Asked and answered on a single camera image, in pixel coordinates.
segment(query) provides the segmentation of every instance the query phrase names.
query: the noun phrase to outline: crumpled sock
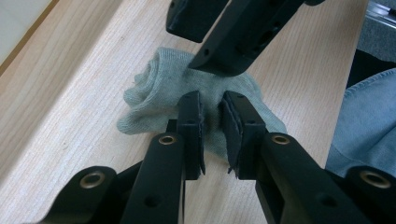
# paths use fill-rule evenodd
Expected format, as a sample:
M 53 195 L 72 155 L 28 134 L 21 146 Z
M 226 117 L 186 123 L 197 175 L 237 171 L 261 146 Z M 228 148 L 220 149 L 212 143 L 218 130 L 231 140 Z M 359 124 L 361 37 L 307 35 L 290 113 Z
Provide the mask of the crumpled sock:
M 204 106 L 205 150 L 227 158 L 225 136 L 220 127 L 219 103 L 225 91 L 244 94 L 266 123 L 270 133 L 286 133 L 286 127 L 262 102 L 262 93 L 247 73 L 237 77 L 219 77 L 188 68 L 193 55 L 159 48 L 146 71 L 136 75 L 134 86 L 124 93 L 131 107 L 117 127 L 122 133 L 162 133 L 169 119 L 177 119 L 179 98 L 199 91 Z

